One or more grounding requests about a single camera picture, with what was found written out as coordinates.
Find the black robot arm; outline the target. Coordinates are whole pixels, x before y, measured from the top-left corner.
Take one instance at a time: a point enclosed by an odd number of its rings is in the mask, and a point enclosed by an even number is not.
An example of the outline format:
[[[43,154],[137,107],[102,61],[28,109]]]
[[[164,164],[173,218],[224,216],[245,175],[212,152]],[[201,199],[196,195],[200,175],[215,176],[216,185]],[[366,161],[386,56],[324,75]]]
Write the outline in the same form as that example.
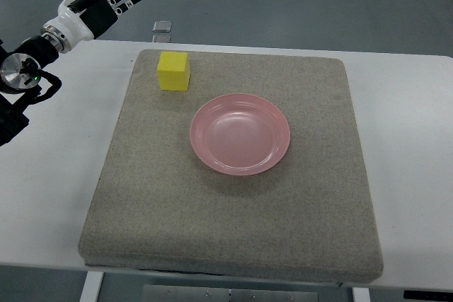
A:
[[[49,100],[62,87],[57,76],[44,70],[62,51],[63,44],[50,34],[36,35],[12,52],[1,49],[1,94],[19,96],[13,103],[1,96],[2,146],[29,125],[28,106]]]

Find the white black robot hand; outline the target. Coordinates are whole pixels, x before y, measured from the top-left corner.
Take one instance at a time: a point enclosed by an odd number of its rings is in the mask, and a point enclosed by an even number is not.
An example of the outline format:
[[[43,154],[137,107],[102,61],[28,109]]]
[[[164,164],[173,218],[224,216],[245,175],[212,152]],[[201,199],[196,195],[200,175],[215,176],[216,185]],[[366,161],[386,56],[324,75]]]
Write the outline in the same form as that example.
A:
[[[44,24],[41,35],[58,53],[70,52],[82,41],[99,38],[141,1],[63,0],[57,16]]]

